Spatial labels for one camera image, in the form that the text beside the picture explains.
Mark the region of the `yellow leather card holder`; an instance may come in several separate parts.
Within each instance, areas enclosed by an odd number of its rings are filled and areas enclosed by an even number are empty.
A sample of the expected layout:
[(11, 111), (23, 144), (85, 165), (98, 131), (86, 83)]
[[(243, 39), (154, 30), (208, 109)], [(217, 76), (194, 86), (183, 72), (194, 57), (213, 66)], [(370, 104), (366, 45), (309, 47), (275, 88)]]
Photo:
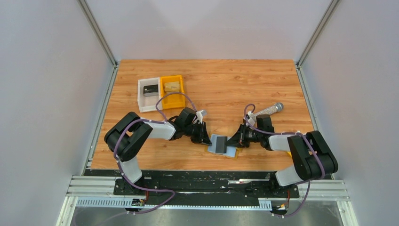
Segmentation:
[(212, 134), (210, 137), (212, 145), (208, 146), (205, 149), (206, 152), (236, 159), (238, 157), (240, 149), (234, 146), (227, 145), (227, 141), (230, 138), (231, 137), (228, 136)]

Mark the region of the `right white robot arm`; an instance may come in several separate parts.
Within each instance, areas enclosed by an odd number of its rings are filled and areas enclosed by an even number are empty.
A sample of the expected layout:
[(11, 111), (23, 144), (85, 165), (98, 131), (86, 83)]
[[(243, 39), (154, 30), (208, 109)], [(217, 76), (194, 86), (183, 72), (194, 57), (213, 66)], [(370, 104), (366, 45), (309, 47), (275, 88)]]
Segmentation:
[(282, 196), (287, 186), (303, 181), (323, 179), (326, 175), (338, 171), (338, 162), (322, 134), (318, 131), (276, 133), (271, 117), (261, 114), (252, 125), (243, 120), (237, 132), (227, 140), (228, 146), (248, 148), (251, 143), (259, 143), (269, 151), (285, 151), (290, 153), (293, 164), (275, 173), (269, 185), (274, 196)]

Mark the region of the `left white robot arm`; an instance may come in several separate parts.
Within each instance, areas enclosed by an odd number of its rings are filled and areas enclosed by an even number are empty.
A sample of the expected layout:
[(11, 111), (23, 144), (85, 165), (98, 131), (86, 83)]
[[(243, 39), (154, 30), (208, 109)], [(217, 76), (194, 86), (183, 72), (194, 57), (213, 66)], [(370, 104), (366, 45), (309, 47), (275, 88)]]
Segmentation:
[(126, 189), (132, 194), (140, 194), (144, 189), (137, 154), (147, 139), (172, 141), (188, 136), (194, 144), (211, 146), (206, 123), (202, 118), (202, 110), (195, 111), (186, 107), (179, 115), (166, 121), (153, 121), (129, 112), (115, 124), (104, 136), (104, 141), (113, 152), (122, 176), (127, 179)]

